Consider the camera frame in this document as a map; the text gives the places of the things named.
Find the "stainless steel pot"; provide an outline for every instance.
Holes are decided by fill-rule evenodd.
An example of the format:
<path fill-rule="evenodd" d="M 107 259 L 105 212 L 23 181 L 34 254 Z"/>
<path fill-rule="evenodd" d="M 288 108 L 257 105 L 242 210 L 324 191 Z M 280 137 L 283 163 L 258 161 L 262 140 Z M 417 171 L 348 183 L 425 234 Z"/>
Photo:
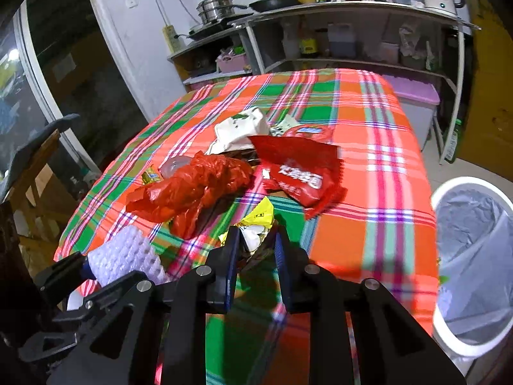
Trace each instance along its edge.
<path fill-rule="evenodd" d="M 198 4 L 199 18 L 203 24 L 235 14 L 235 7 L 248 8 L 246 5 L 232 4 L 233 0 L 203 0 Z"/>

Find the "purple lid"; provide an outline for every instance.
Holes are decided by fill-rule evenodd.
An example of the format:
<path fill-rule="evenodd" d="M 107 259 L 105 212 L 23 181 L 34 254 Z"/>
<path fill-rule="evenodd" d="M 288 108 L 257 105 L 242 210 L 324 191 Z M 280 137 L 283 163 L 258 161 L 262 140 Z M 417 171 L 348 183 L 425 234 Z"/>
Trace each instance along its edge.
<path fill-rule="evenodd" d="M 383 75 L 383 78 L 392 86 L 397 97 L 425 102 L 434 106 L 440 103 L 440 97 L 433 84 L 391 75 Z"/>

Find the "tile floor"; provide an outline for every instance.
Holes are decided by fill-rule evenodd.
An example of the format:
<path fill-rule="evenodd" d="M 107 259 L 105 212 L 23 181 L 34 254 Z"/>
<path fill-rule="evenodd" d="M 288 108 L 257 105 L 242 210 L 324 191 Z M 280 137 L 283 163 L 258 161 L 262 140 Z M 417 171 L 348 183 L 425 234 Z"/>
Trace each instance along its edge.
<path fill-rule="evenodd" d="M 445 162 L 444 165 L 439 165 L 440 156 L 434 137 L 427 141 L 422 155 L 424 156 L 424 166 L 426 167 L 427 177 L 431 184 L 432 191 L 435 191 L 444 182 L 456 178 L 457 176 L 474 176 L 494 184 L 513 201 L 513 182 L 493 172 L 461 159 L 456 159 L 453 164 Z"/>

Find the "plaid tablecloth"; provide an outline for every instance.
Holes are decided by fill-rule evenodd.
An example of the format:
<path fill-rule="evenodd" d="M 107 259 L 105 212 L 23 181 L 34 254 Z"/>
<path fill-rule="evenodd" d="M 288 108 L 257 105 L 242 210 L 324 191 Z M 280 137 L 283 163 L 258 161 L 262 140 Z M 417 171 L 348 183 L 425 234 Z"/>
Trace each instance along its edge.
<path fill-rule="evenodd" d="M 301 123 L 327 124 L 342 147 L 347 195 L 304 220 L 302 207 L 271 197 L 290 239 L 337 276 L 379 279 L 431 332 L 437 297 L 435 218 L 416 138 L 391 86 L 349 69 L 276 73 L 207 85 L 175 101 L 107 168 L 71 218 L 56 259 L 87 253 L 128 224 L 138 226 L 179 277 L 204 263 L 217 236 L 263 197 L 261 179 L 198 237 L 183 241 L 164 225 L 125 212 L 141 173 L 176 155 L 193 156 L 215 139 L 214 125 L 257 106 L 275 122 L 288 108 Z M 93 291 L 93 283 L 82 286 Z M 231 312 L 207 322 L 207 381 L 214 384 L 306 383 L 309 317 L 286 315 L 278 275 L 267 264 L 237 281 Z"/>

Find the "silver screw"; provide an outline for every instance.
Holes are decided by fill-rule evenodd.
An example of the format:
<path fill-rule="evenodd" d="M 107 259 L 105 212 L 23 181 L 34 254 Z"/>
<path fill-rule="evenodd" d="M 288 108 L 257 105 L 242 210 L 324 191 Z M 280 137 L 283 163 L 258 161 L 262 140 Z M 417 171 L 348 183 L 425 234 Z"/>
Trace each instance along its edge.
<path fill-rule="evenodd" d="M 380 287 L 380 283 L 374 278 L 367 278 L 364 285 L 368 289 L 378 289 Z"/>
<path fill-rule="evenodd" d="M 309 264 L 305 266 L 305 272 L 310 275 L 317 275 L 321 271 L 321 268 L 314 264 Z"/>
<path fill-rule="evenodd" d="M 151 288 L 151 282 L 148 281 L 147 279 L 145 279 L 143 281 L 139 281 L 137 284 L 137 290 L 141 293 L 143 293 L 144 291 L 147 291 L 150 288 Z"/>
<path fill-rule="evenodd" d="M 212 268 L 207 265 L 201 265 L 196 268 L 196 273 L 201 277 L 204 277 L 205 275 L 208 275 L 211 272 Z"/>

